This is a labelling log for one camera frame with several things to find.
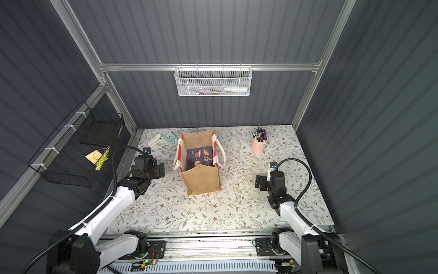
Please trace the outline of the dark portrait book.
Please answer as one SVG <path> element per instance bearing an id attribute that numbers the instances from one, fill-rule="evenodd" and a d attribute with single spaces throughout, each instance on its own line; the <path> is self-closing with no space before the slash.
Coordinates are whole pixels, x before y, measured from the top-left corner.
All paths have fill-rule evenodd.
<path id="1" fill-rule="evenodd" d="M 187 151 L 186 157 L 186 170 L 190 170 L 199 164 L 204 166 L 214 166 L 213 164 L 213 148 L 212 147 L 201 147 L 193 148 Z"/>

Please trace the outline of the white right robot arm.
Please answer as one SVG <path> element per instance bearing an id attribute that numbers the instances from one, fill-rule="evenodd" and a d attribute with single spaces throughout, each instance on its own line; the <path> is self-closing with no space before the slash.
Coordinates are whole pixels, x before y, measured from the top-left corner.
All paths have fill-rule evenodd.
<path id="1" fill-rule="evenodd" d="M 320 235 L 315 225 L 307 224 L 299 216 L 296 200 L 287 194 L 283 172 L 270 171 L 268 177 L 256 176 L 255 188 L 268 193 L 271 208 L 289 225 L 274 229 L 269 238 L 256 238 L 253 245 L 258 256 L 290 255 L 302 274 L 349 272 L 343 251 L 333 244 L 341 242 L 339 236 L 326 232 Z"/>

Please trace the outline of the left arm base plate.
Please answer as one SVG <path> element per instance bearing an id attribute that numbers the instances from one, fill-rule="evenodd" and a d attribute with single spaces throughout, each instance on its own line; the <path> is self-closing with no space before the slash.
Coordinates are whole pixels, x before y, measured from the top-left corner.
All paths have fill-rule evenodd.
<path id="1" fill-rule="evenodd" d="M 166 248 L 166 241 L 158 240 L 158 241 L 149 241 L 148 248 L 146 251 L 135 251 L 130 254 L 132 259 L 138 260 L 159 260 L 164 258 L 164 252 Z"/>

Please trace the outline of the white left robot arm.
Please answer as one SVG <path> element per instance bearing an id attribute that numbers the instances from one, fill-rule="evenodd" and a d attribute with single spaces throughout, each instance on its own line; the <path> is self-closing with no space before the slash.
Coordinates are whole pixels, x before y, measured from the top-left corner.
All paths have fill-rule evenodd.
<path id="1" fill-rule="evenodd" d="M 163 163 L 150 154 L 141 154 L 126 177 L 118 181 L 115 193 L 106 198 L 82 221 L 71 227 L 72 235 L 58 231 L 50 239 L 53 248 L 47 253 L 48 274 L 95 274 L 126 255 L 137 259 L 150 256 L 146 234 L 127 231 L 103 244 L 98 241 L 116 217 L 141 195 L 151 181 L 165 175 Z"/>

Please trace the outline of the burlap canvas bag red panel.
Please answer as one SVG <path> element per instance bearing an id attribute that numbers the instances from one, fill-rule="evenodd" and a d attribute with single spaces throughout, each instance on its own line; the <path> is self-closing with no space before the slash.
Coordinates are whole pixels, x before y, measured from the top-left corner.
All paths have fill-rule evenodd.
<path id="1" fill-rule="evenodd" d="M 212 147 L 214 166 L 198 166 L 186 170 L 187 151 L 193 148 Z M 222 189 L 219 169 L 227 163 L 225 151 L 214 130 L 183 133 L 177 142 L 173 169 L 178 170 L 188 195 L 201 195 Z"/>

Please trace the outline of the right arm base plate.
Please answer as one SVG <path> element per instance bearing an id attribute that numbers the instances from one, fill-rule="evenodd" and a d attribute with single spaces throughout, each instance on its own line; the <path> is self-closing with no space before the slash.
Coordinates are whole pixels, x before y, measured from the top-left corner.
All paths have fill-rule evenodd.
<path id="1" fill-rule="evenodd" d="M 257 256 L 283 255 L 278 249 L 278 240 L 272 237 L 257 237 L 252 241 Z"/>

